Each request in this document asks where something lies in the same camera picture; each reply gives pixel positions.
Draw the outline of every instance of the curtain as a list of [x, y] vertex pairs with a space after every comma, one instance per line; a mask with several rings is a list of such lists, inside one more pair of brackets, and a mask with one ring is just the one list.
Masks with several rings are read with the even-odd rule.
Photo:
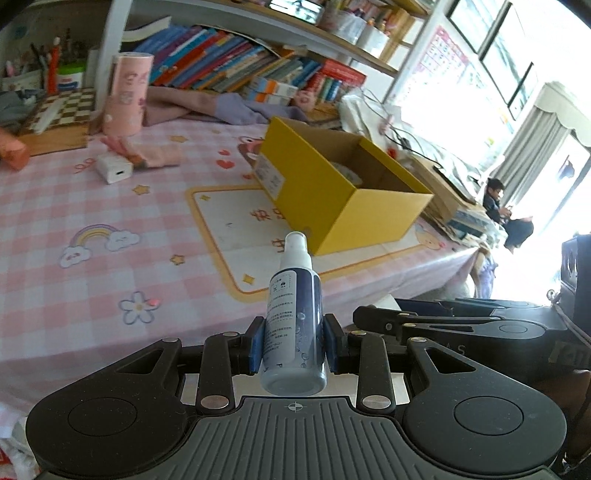
[[504, 205], [519, 203], [569, 133], [556, 113], [532, 108], [507, 147], [505, 161], [492, 175], [505, 184]]

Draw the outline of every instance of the chessboard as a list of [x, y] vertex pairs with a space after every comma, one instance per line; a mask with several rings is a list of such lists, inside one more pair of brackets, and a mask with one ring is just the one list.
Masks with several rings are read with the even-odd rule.
[[[34, 131], [37, 122], [43, 117], [51, 104], [64, 99], [53, 120], [40, 134]], [[86, 148], [90, 113], [95, 106], [94, 89], [60, 92], [39, 101], [33, 113], [22, 126], [18, 138], [29, 147], [31, 155]]]

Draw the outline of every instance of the white charger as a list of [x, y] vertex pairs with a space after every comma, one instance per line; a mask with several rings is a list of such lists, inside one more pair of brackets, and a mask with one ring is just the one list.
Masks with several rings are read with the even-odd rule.
[[107, 183], [125, 180], [134, 172], [134, 165], [127, 158], [113, 152], [96, 157], [96, 169]]

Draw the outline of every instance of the window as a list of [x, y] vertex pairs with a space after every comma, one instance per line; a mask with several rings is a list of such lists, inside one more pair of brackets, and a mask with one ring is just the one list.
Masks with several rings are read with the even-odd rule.
[[508, 1], [458, 0], [449, 14], [517, 119], [538, 82], [525, 34]]
[[511, 116], [513, 118], [517, 118], [527, 100], [530, 98], [531, 94], [534, 92], [535, 86], [538, 84], [538, 76], [535, 72], [534, 64], [530, 64], [530, 69], [525, 74], [525, 78], [523, 79], [523, 84], [517, 89], [515, 92], [515, 96], [509, 103], [509, 111], [511, 112]]
[[502, 6], [503, 0], [460, 0], [449, 19], [478, 51]]

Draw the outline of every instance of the metal rivet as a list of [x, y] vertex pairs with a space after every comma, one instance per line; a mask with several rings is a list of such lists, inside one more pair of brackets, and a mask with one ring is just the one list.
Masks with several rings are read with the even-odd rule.
[[201, 399], [201, 406], [209, 410], [219, 410], [230, 404], [230, 401], [223, 395], [209, 395]]
[[392, 404], [390, 399], [383, 395], [369, 395], [361, 403], [364, 407], [371, 408], [372, 410], [383, 410]]

